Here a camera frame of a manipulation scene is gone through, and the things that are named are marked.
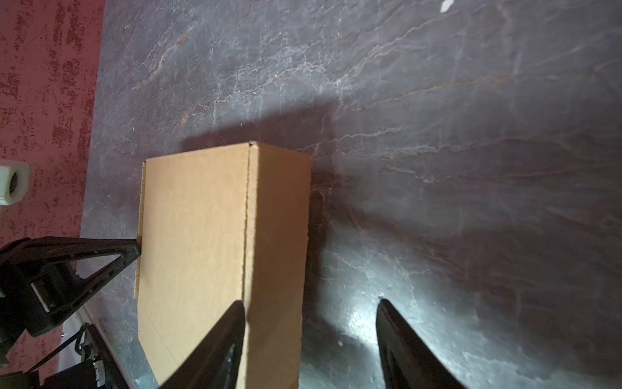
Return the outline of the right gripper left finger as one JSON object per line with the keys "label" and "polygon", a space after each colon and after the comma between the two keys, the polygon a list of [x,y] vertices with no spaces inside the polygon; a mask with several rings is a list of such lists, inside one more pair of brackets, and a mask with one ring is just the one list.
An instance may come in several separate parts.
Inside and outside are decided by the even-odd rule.
{"label": "right gripper left finger", "polygon": [[163,388],[234,389],[246,331],[243,302],[235,301]]}

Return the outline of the brown cardboard box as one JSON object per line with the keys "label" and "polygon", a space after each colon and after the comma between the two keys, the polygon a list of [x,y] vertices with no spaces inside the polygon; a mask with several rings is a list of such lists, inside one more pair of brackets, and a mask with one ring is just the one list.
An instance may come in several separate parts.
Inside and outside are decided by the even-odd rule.
{"label": "brown cardboard box", "polygon": [[295,388],[301,364],[311,159],[249,142],[144,162],[139,341],[158,383],[235,301],[239,388]]}

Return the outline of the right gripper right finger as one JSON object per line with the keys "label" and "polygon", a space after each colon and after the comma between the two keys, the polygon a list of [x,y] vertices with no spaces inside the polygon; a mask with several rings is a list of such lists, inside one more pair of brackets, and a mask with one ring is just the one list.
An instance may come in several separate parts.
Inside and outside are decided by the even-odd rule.
{"label": "right gripper right finger", "polygon": [[387,299],[378,304],[376,331],[387,388],[464,389]]}

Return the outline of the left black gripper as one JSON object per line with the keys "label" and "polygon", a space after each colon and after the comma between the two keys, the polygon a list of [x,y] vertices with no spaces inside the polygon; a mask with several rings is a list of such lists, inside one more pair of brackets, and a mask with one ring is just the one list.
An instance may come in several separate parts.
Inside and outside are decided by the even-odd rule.
{"label": "left black gripper", "polygon": [[[1,248],[1,364],[24,331],[43,336],[62,325],[91,297],[139,258],[134,239],[23,238]],[[89,277],[73,264],[115,260]]]}

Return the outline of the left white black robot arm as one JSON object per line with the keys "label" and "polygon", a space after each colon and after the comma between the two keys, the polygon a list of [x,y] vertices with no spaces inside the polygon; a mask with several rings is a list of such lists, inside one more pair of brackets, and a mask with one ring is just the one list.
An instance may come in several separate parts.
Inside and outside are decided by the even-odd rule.
{"label": "left white black robot arm", "polygon": [[[1,363],[24,332],[60,327],[136,259],[132,239],[24,238],[1,249]],[[84,323],[25,372],[5,374],[3,388],[126,388],[102,335]]]}

